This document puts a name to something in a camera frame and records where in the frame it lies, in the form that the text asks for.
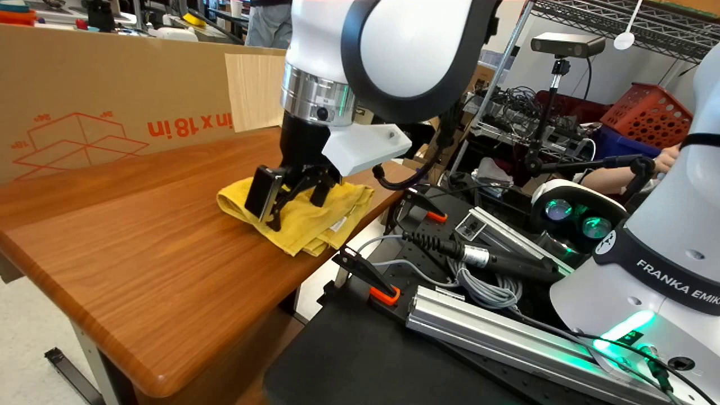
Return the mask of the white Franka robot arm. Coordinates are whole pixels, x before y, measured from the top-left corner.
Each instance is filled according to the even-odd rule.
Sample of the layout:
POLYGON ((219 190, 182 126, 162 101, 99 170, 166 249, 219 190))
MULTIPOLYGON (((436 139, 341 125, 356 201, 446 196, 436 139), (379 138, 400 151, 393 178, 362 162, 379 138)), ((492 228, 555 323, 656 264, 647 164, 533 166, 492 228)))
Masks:
MULTIPOLYGON (((282 166, 262 166, 248 210, 276 226, 300 192, 410 150, 400 128, 464 96, 497 0, 298 0, 283 78, 282 166)), ((634 364, 638 337, 681 385, 720 394, 720 48, 695 70, 680 162, 595 254, 550 288, 564 327, 634 364)))

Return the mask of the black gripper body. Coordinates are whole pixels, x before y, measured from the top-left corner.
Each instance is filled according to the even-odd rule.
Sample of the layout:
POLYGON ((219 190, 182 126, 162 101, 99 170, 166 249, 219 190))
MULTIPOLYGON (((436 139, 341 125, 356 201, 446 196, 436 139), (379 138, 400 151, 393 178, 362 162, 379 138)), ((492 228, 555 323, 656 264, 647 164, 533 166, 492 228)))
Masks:
MULTIPOLYGON (((280 139, 282 164, 276 170, 283 170, 289 174, 290 188, 312 195, 312 170, 334 166, 323 156, 329 136, 330 132, 323 125, 308 125, 290 114, 283 116, 280 139)), ((267 182, 272 172, 272 166, 258 164, 245 199, 245 210, 258 220, 264 220, 267 182)))

